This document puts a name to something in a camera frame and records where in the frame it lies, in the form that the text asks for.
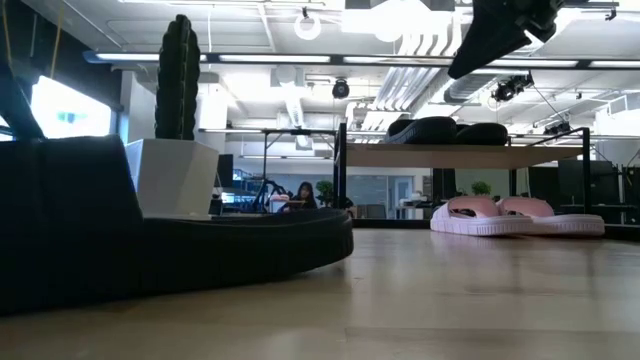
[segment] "ceiling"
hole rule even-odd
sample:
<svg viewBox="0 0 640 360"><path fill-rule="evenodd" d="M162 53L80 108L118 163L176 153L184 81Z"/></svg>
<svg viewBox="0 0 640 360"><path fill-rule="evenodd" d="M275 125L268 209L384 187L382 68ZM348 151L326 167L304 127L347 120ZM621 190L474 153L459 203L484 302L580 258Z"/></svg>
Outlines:
<svg viewBox="0 0 640 360"><path fill-rule="evenodd" d="M60 3L51 0L23 0L50 21L56 23ZM130 4L118 0L64 0L63 28L73 36L100 51L150 51L159 49L162 35L175 15L185 14L198 34L200 48L213 52L282 52L395 54L400 41L383 42L373 34L342 32L341 11L326 10L321 14L320 35L311 41L301 39L294 31L300 11L266 8L264 18L258 8L212 6L169 6L166 4ZM330 1L330 8L344 7ZM547 44L535 51L536 56L640 56L640 13L619 13L614 21L604 21L606 10L572 15L568 25ZM389 14L392 21L394 14ZM216 72L224 80L237 102L232 106L232 120L274 118L285 111L284 99L270 89L271 66L216 65L203 71ZM329 67L304 68L306 74L326 75L331 79L345 77L356 98L375 97L383 85L388 68ZM535 71L536 86L541 94L530 90L524 96L492 111L487 106L462 106L455 115L468 122L499 121L506 124L531 124L554 115L556 111L579 109L572 121L588 122L592 109L602 106L597 98L609 98L619 91L640 89L640 72ZM334 101L332 85L315 84L303 94L305 112L345 114L354 99ZM582 99L578 93L584 92Z"/></svg>

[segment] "cactus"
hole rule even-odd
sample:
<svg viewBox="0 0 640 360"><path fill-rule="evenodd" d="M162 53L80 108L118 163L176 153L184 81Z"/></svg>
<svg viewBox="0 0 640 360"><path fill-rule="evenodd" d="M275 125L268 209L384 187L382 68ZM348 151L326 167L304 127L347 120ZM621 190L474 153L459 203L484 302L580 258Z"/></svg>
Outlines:
<svg viewBox="0 0 640 360"><path fill-rule="evenodd" d="M200 77L198 38L184 15L162 38L156 92L156 138L193 140Z"/></svg>

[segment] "wooden floor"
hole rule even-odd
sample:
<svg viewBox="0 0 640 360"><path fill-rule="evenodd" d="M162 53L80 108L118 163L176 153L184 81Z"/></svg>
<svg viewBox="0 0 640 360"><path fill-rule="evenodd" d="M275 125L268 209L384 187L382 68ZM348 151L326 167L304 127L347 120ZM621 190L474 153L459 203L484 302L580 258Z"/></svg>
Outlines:
<svg viewBox="0 0 640 360"><path fill-rule="evenodd" d="M0 318L2 360L639 358L640 247L607 241L358 230L288 281Z"/></svg>

